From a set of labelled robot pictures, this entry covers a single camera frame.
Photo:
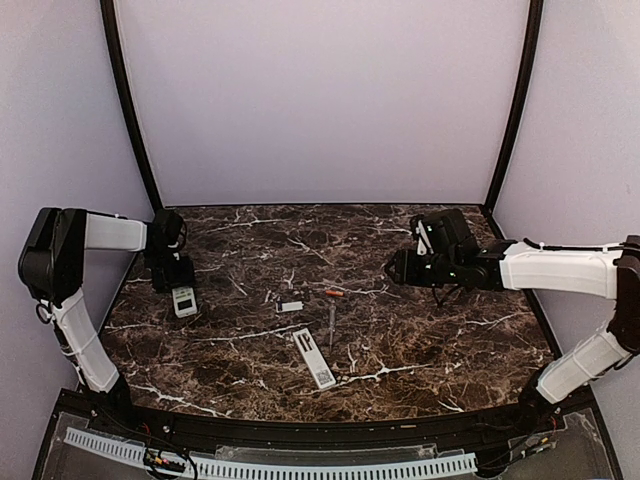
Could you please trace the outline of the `small white remote control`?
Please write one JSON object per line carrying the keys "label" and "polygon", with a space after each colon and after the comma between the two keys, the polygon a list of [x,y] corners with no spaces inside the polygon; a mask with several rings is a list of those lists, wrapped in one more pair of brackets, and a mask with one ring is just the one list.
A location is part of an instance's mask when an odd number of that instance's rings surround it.
{"label": "small white remote control", "polygon": [[178,318],[185,318],[197,313],[195,291],[192,287],[178,287],[172,290],[174,312]]}

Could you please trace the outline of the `clear handle screwdriver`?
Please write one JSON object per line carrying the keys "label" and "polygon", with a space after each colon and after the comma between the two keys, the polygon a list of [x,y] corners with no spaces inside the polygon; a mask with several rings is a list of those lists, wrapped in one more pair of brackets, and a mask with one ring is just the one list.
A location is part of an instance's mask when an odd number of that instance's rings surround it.
{"label": "clear handle screwdriver", "polygon": [[330,304],[329,306],[329,349],[331,350],[334,342],[335,335],[335,325],[336,325],[336,305]]}

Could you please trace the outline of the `white battery cover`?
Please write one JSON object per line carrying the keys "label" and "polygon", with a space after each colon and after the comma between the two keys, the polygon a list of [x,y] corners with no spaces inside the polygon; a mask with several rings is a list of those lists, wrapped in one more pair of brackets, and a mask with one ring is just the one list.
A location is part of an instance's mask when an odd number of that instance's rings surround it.
{"label": "white battery cover", "polygon": [[277,313],[296,312],[296,311],[301,311],[303,308],[304,308],[304,302],[303,301],[285,302],[283,304],[282,308],[278,308],[276,306],[276,312]]}

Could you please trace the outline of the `long white remote control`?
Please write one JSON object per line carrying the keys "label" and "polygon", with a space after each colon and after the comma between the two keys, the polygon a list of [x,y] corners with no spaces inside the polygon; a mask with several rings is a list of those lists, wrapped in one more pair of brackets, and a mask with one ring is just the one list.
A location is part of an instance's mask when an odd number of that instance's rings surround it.
{"label": "long white remote control", "polygon": [[316,386],[320,390],[335,386],[336,379],[310,331],[307,328],[298,330],[293,333],[293,339],[316,383]]}

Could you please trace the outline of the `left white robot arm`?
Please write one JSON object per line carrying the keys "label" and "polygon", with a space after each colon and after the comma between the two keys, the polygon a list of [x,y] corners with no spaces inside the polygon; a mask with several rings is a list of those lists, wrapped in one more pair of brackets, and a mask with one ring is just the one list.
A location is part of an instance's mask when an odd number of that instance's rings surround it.
{"label": "left white robot arm", "polygon": [[18,261],[18,275],[37,302],[40,321],[51,324],[61,351],[79,381],[109,394],[121,383],[84,300],[84,260],[88,250],[143,255],[155,292],[195,285],[192,260],[182,253],[187,227],[174,210],[161,209],[151,222],[78,208],[44,207],[36,217]]}

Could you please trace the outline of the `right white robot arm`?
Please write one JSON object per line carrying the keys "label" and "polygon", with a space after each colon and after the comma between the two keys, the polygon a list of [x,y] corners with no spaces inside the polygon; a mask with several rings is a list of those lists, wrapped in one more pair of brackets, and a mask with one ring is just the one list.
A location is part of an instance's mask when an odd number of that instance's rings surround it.
{"label": "right white robot arm", "polygon": [[608,324],[546,366],[522,392],[522,403],[510,413],[517,432],[534,432],[547,420],[549,405],[638,355],[638,236],[600,246],[556,246],[523,239],[480,247],[458,209],[417,215],[410,230],[415,248],[396,251],[384,266],[398,285],[565,291],[614,301]]}

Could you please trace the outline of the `black front table rail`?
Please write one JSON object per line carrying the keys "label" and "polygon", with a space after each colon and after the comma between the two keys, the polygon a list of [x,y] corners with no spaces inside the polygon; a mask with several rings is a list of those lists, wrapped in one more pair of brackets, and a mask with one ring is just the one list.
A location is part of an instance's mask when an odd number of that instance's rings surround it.
{"label": "black front table rail", "polygon": [[129,433],[153,446],[177,446],[212,452],[224,445],[301,450],[346,450],[434,444],[467,450],[502,449],[512,439],[551,431],[563,425],[547,415],[533,424],[522,421],[517,405],[440,417],[362,422],[286,423],[213,418],[136,407],[136,418],[124,421],[107,407],[85,399],[69,403],[70,411],[108,433]]}

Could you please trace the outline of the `left black frame post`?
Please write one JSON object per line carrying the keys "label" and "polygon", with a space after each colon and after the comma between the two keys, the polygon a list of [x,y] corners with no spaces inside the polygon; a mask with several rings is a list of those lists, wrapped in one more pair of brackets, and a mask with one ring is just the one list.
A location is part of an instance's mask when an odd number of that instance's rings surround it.
{"label": "left black frame post", "polygon": [[163,207],[163,202],[152,172],[133,101],[116,18],[116,3],[112,0],[100,0],[99,4],[112,75],[129,142],[149,204],[153,211],[157,211]]}

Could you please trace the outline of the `black frame post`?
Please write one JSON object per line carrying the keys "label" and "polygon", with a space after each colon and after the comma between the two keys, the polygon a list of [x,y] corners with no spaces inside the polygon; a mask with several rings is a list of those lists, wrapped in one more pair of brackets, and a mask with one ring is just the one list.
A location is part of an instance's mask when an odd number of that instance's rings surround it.
{"label": "black frame post", "polygon": [[152,172],[133,101],[116,18],[116,3],[112,0],[100,0],[99,4],[112,75],[129,142],[149,204],[153,211],[157,211],[163,207],[163,202]]}
{"label": "black frame post", "polygon": [[507,118],[503,139],[497,156],[489,189],[483,203],[484,210],[490,216],[494,214],[494,211],[496,209],[515,148],[516,139],[524,113],[529,85],[533,72],[538,39],[542,24],[543,10],[543,0],[529,1],[522,51],[512,101],[509,109],[509,115]]}

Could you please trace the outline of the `right black frame post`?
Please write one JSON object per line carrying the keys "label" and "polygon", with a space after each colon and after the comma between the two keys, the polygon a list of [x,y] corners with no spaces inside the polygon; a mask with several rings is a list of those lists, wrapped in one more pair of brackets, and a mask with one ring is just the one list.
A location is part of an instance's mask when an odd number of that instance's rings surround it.
{"label": "right black frame post", "polygon": [[490,216],[494,214],[494,211],[496,209],[515,148],[516,139],[524,113],[529,85],[533,72],[538,39],[542,24],[543,10],[543,0],[529,1],[522,51],[512,101],[509,109],[509,115],[507,118],[503,139],[497,156],[489,189],[483,203],[484,210]]}

